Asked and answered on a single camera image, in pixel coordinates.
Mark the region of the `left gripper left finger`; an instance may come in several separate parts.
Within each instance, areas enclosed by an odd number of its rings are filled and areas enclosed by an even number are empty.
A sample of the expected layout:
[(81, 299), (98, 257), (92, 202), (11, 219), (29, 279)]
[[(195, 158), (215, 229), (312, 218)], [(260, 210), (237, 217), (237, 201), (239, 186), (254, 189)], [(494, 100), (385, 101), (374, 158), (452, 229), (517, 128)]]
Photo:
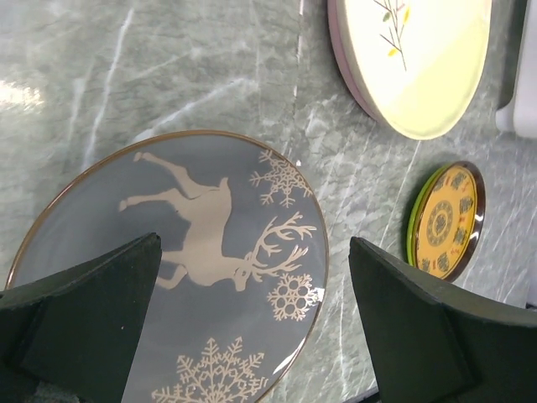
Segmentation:
[(98, 258), (1, 293), (1, 400), (40, 383), (119, 402), (161, 261), (148, 233)]

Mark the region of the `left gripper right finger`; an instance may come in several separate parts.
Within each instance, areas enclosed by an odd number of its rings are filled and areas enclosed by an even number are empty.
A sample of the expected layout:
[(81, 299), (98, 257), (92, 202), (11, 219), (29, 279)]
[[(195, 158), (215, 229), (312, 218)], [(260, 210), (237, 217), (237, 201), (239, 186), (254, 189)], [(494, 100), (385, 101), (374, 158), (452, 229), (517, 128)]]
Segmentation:
[(383, 402), (534, 402), (536, 313), (350, 241), (352, 287)]

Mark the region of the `grey reindeer plate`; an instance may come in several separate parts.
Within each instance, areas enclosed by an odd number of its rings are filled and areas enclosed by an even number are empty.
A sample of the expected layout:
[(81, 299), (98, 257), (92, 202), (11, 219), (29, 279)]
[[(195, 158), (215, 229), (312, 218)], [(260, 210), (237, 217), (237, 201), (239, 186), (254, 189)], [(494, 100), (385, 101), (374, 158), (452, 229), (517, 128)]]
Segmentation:
[(317, 200), (284, 156), (237, 134), (171, 133), (73, 180), (39, 215), (16, 287), (145, 233), (159, 277), (124, 402), (256, 402), (310, 334), (328, 270)]

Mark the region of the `cream plate with twig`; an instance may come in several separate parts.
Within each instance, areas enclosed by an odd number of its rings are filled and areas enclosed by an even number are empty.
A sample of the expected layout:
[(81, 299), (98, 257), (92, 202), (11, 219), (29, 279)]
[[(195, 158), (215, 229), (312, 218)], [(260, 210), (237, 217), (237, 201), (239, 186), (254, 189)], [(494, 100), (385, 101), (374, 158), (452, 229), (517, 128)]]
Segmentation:
[(384, 124), (435, 139), (467, 110), (487, 54), (488, 0), (336, 1), (354, 81)]

